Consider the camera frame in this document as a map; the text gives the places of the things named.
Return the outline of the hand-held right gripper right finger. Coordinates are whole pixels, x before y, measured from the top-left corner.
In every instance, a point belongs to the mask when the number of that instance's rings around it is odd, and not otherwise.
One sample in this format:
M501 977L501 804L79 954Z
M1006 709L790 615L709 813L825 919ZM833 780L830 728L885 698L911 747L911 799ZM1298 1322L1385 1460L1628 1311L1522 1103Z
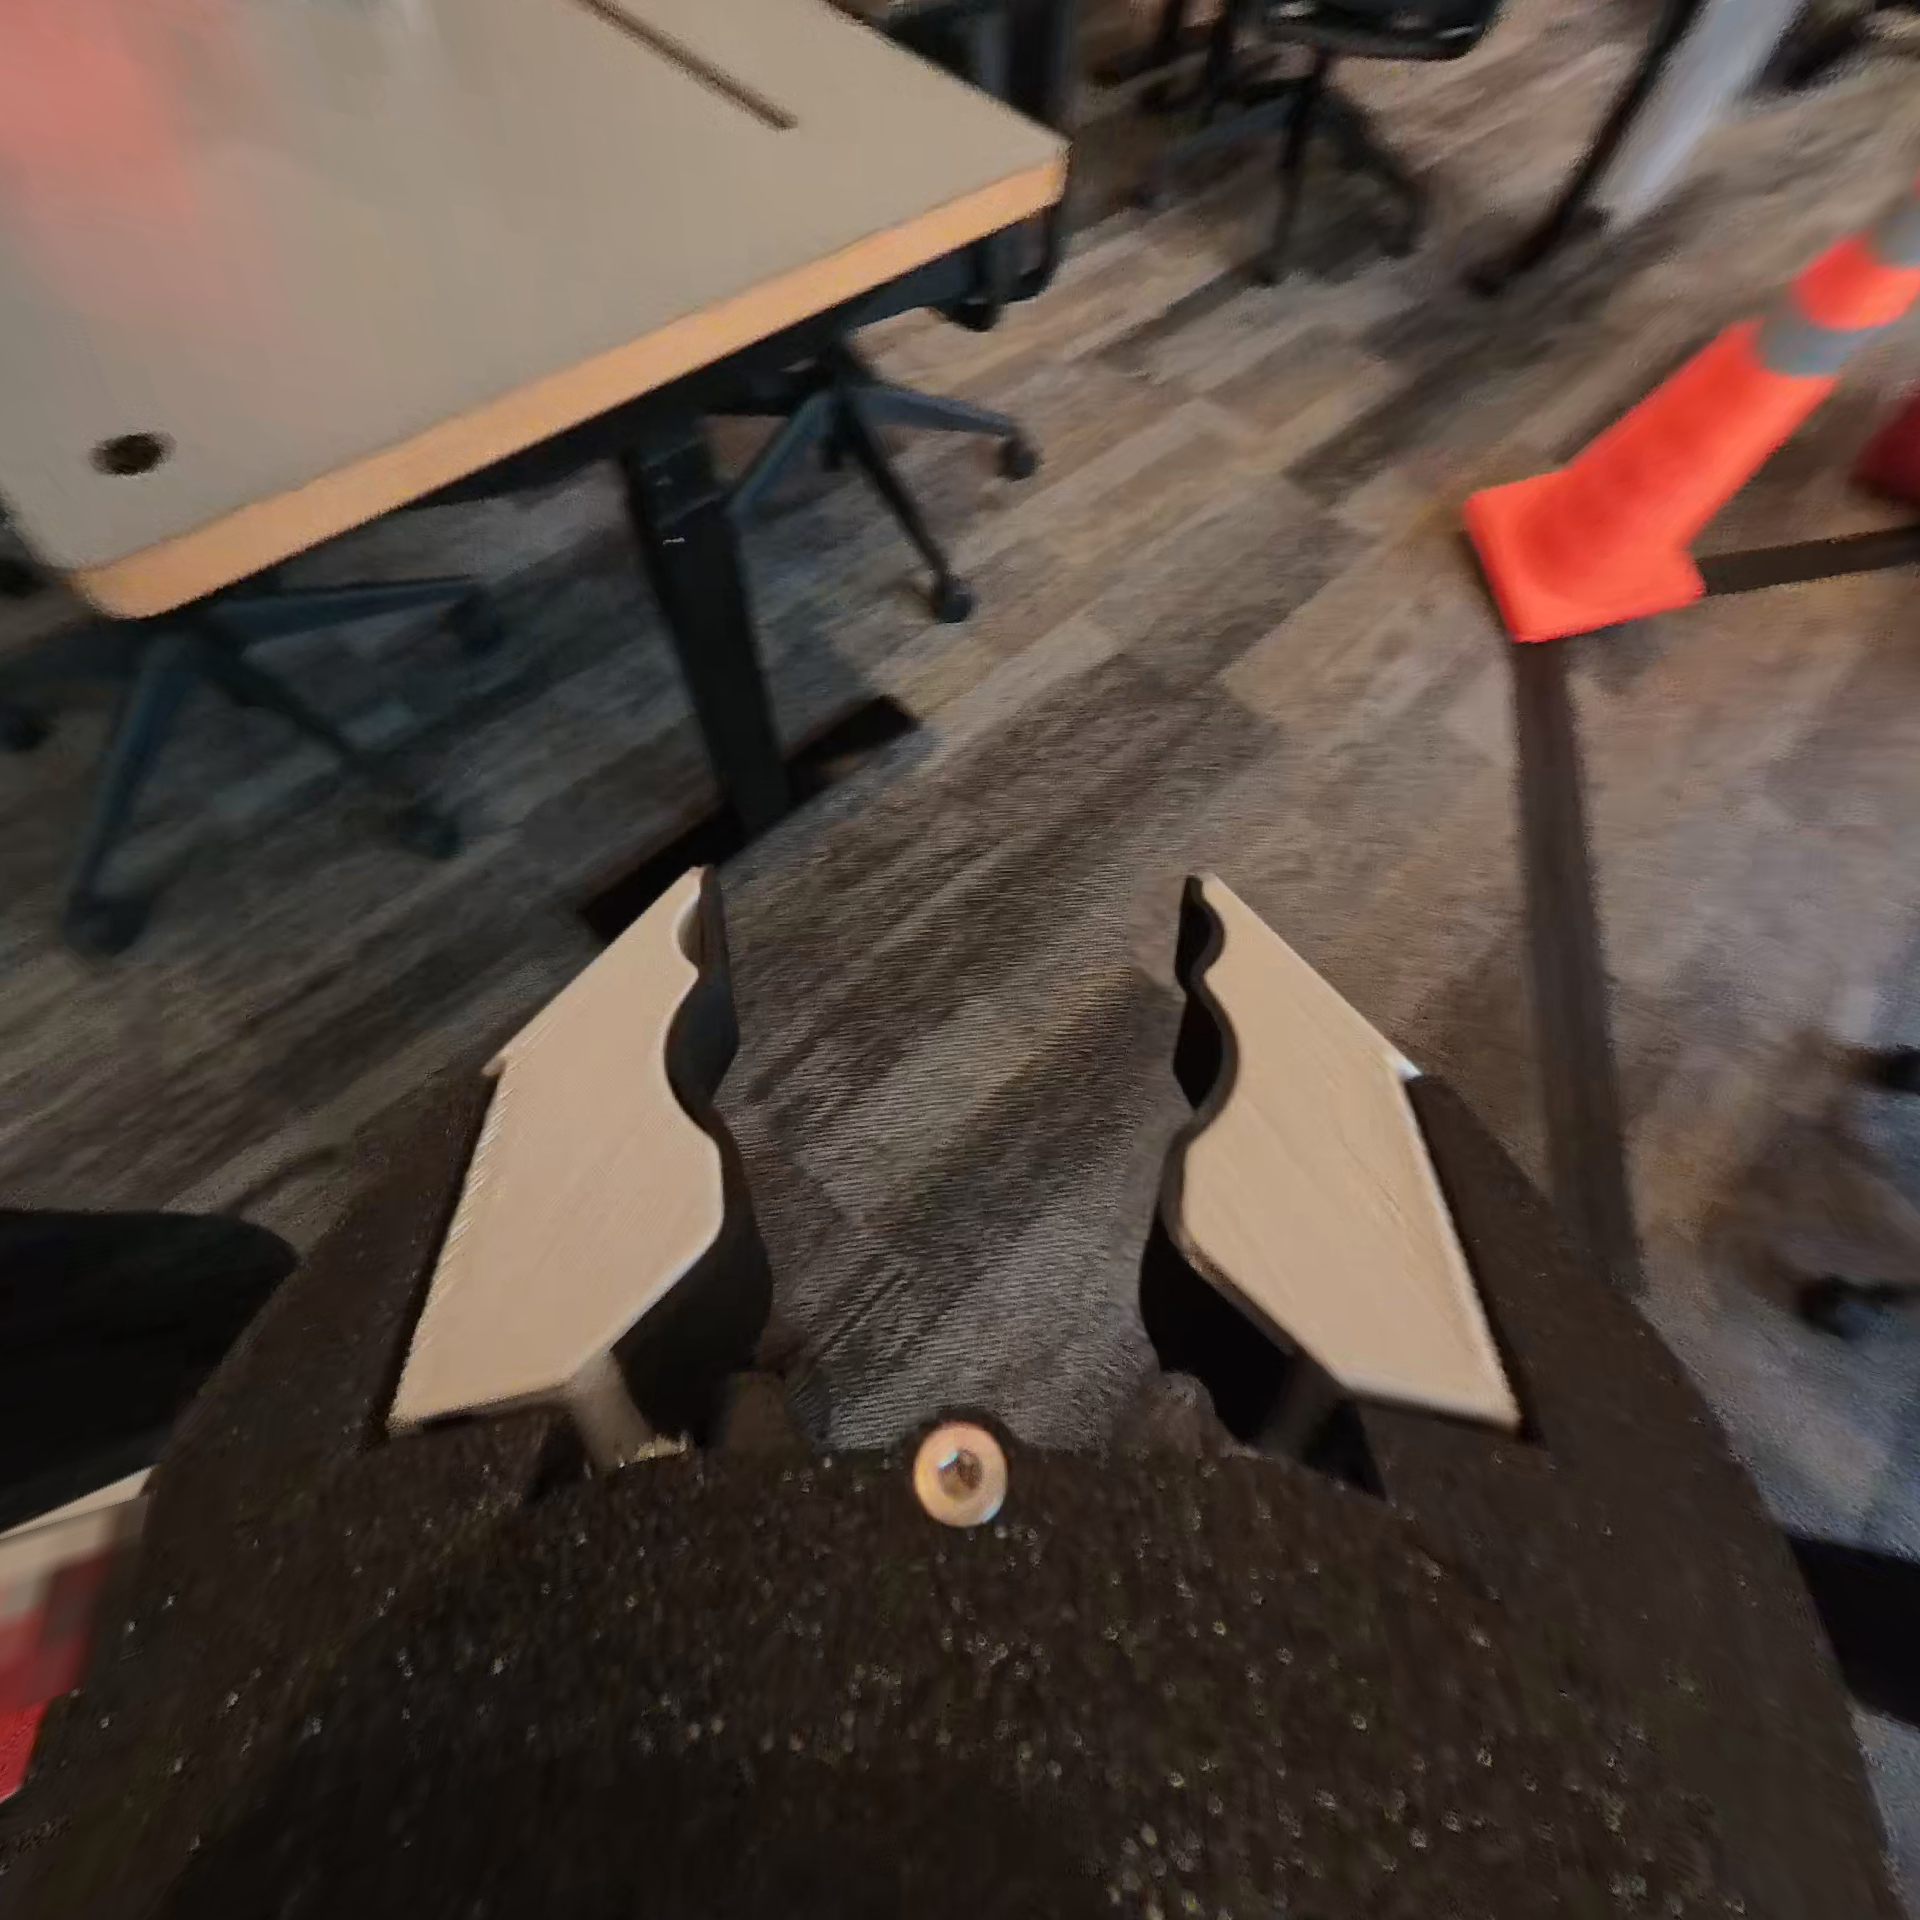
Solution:
M1179 979L1215 1066L1167 1152L1186 1267L1345 1402L1522 1428L1413 1106L1421 1072L1220 877L1189 877Z

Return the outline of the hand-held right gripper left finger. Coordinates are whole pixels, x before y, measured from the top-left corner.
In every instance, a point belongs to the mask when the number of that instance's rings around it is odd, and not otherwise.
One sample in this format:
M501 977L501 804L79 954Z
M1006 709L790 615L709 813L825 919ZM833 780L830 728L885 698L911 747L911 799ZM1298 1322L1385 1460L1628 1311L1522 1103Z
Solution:
M415 1434L527 1408L710 1435L753 1360L753 1197L725 901L685 872L487 1064L391 1402Z

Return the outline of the orange traffic cone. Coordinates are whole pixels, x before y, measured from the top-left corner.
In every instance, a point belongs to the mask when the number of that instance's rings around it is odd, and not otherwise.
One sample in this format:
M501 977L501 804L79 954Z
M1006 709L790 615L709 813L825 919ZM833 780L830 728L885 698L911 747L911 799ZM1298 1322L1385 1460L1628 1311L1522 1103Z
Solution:
M1692 607L1692 547L1918 293L1918 183L1725 328L1573 463L1470 496L1463 522L1513 642Z

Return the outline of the plywood edged table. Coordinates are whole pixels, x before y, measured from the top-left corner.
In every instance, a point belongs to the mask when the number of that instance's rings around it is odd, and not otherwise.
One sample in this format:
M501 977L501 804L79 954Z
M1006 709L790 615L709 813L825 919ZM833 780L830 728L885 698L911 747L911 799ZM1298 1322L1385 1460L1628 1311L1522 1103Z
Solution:
M610 423L714 778L793 809L700 385L1055 209L834 5L5 5L5 513L118 621Z

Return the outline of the black office chair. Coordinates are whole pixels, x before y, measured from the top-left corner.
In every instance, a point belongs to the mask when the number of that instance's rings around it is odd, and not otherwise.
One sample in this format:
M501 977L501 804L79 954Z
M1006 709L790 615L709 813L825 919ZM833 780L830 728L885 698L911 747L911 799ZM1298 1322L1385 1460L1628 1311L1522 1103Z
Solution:
M1310 147L1333 145L1339 164L1381 189L1396 210L1383 251L1405 259L1429 225L1431 193L1381 143L1373 120L1337 88L1347 64L1452 64L1474 53L1505 3L1287 3L1222 5L1196 92L1196 129L1171 151L1177 167L1234 151L1257 138L1281 139L1277 203L1255 275L1281 284L1289 272Z

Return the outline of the black chair base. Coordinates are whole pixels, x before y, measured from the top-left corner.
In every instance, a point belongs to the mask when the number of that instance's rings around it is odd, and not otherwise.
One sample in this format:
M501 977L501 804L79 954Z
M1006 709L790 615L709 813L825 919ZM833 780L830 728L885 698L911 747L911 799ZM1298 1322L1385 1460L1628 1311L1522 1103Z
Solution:
M710 404L710 413L777 420L770 440L726 485L726 519L735 530L756 519L769 495L810 452L820 452L828 466L853 459L901 532L919 551L930 575L927 608L942 624L967 621L974 612L974 595L930 532L919 498L908 489L882 443L882 428L898 425L995 441L998 475L1012 483L1039 472L1039 448L1015 419L967 401L930 396L885 379L853 347L850 339L833 339L828 347L793 368L743 375L725 397Z
M185 608L143 618L93 618L5 658L2 747L28 754L55 730L60 696L108 683L118 706L99 757L87 821L70 856L60 931L76 954L113 957L134 945L153 901L118 896L105 885L113 857L132 826L138 800L175 730L188 700L210 689L236 709L279 717L338 762L387 809L399 849L430 860L462 852L452 817L382 757L365 753L285 680L255 664L273 640L330 633L382 618L436 612L466 651L501 636L485 587L465 576L396 584L283 587L268 569Z

